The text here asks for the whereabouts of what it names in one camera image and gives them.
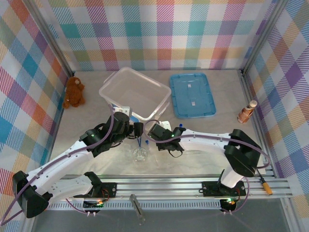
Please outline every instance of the bottle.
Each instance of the bottle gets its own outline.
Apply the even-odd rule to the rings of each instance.
[[[238,122],[240,123],[247,122],[249,118],[251,117],[253,110],[255,109],[256,106],[257,106],[257,102],[253,100],[249,103],[249,105],[243,108],[241,112],[238,114],[238,117],[237,117]]]

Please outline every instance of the stuffed animal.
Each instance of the stuffed animal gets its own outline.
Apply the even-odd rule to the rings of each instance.
[[[64,102],[62,104],[63,108],[68,109],[70,104],[73,107],[78,107],[81,104],[85,103],[83,98],[83,89],[84,85],[81,80],[77,77],[70,77],[67,82],[66,95],[64,97]]]

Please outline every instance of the plaid backdrop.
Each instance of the plaid backdrop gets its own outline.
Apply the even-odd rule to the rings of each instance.
[[[35,0],[76,71],[239,69],[276,0]]]
[[[309,231],[309,0],[290,0],[250,70],[280,177]]]
[[[66,80],[22,0],[0,0],[0,217],[13,200],[13,174],[38,168],[50,152]]]

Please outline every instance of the checkered fabric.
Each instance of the checkered fabric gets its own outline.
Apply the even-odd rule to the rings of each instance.
[[[239,69],[276,0],[36,0],[73,70]]]
[[[309,231],[309,0],[291,0],[249,73],[280,177]]]
[[[39,167],[50,152],[66,80],[22,0],[0,0],[0,217],[13,200],[13,174]]]

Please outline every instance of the brown teddy bear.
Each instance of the brown teddy bear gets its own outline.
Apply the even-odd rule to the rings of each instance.
[[[63,108],[68,109],[70,104],[73,107],[78,107],[81,104],[85,103],[85,99],[83,98],[83,89],[84,85],[81,80],[77,77],[70,77],[67,82],[66,95],[63,101]]]

